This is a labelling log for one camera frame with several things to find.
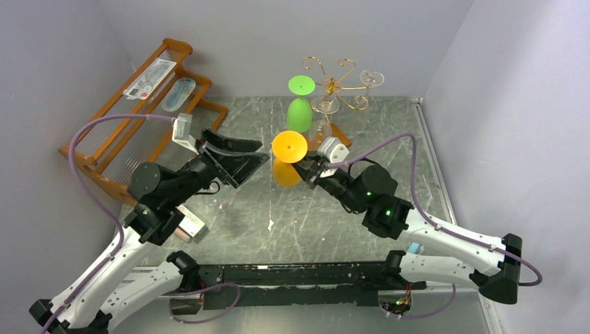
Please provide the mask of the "orange plastic wine glass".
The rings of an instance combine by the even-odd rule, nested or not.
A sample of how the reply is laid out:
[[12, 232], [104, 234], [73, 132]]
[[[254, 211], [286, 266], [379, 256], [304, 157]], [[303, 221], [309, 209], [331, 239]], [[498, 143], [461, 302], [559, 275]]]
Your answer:
[[293, 164], [302, 160], [307, 154], [307, 139], [298, 132], [283, 131], [273, 139], [271, 149], [275, 157], [271, 169], [275, 183], [283, 187], [296, 186], [301, 181], [301, 177]]

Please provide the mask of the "clear glass tumbler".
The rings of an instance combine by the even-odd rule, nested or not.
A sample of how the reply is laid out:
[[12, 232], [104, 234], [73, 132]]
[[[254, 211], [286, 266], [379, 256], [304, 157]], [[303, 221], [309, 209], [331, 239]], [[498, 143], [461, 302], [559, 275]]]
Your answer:
[[221, 203], [217, 194], [220, 191], [221, 186], [217, 181], [213, 181], [209, 184], [209, 188], [205, 191], [204, 202], [206, 205], [212, 207], [218, 207]]

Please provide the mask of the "green plastic wine glass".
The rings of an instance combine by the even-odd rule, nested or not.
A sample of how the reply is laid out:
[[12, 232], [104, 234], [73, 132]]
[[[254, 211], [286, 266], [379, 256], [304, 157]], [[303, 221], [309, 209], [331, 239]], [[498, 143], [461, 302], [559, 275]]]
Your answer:
[[297, 75], [289, 80], [288, 88], [296, 98], [287, 108], [288, 130], [303, 133], [311, 128], [313, 110], [307, 96], [315, 90], [315, 86], [313, 79], [305, 75]]

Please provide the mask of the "clear wine glass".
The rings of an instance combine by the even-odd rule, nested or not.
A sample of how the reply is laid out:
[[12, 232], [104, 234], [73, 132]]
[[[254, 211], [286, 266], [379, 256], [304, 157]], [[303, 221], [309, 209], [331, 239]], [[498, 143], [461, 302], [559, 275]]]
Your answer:
[[340, 103], [334, 95], [322, 95], [312, 100], [311, 107], [320, 115], [320, 119], [313, 121], [308, 131], [308, 150], [315, 151], [332, 135], [330, 116], [338, 111]]

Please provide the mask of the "tall clear flute glass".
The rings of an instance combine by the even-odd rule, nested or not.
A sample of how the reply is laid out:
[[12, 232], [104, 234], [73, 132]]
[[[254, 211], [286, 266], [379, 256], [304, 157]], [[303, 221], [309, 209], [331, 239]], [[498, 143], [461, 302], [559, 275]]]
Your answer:
[[363, 70], [360, 73], [360, 80], [364, 85], [364, 95], [356, 97], [356, 107], [358, 111], [365, 110], [369, 105], [369, 91], [383, 84], [385, 78], [383, 74], [376, 70]]

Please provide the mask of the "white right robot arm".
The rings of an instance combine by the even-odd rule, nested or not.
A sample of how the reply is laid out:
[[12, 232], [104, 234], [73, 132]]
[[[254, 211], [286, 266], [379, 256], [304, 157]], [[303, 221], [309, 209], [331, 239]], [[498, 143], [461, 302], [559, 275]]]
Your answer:
[[442, 252], [441, 256], [410, 255], [392, 251], [382, 270], [390, 288], [404, 283], [435, 281], [476, 289], [486, 298], [507, 305], [518, 300], [521, 237], [492, 237], [469, 231], [427, 213], [397, 197], [397, 181], [379, 164], [371, 164], [357, 177], [340, 168], [322, 176], [326, 160], [305, 157], [293, 165], [310, 188], [320, 187], [346, 211], [363, 214], [362, 225], [377, 237], [416, 242]]

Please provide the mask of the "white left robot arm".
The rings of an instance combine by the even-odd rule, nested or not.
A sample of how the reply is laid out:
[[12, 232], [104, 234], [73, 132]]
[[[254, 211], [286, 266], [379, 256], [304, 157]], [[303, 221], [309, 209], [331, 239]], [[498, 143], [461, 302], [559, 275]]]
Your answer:
[[171, 253], [147, 278], [123, 280], [179, 227], [180, 207], [205, 195], [211, 184], [240, 187], [269, 160], [257, 140], [229, 138], [210, 129], [196, 142], [197, 154], [180, 169], [153, 162], [138, 166], [129, 192], [136, 201], [111, 244], [66, 290], [30, 307], [43, 333], [108, 333], [157, 297], [203, 288], [200, 265], [182, 250]]

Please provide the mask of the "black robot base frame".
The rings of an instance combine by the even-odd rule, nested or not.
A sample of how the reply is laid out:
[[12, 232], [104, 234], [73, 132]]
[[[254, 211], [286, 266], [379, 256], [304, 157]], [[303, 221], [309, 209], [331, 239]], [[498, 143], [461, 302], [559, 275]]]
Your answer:
[[205, 290], [204, 310], [231, 305], [282, 306], [352, 303], [379, 305], [381, 291], [404, 293], [426, 289], [424, 281], [409, 282], [389, 257], [381, 261], [311, 262], [291, 264], [198, 264], [182, 251], [167, 260], [180, 269], [181, 283], [171, 293], [191, 297]]

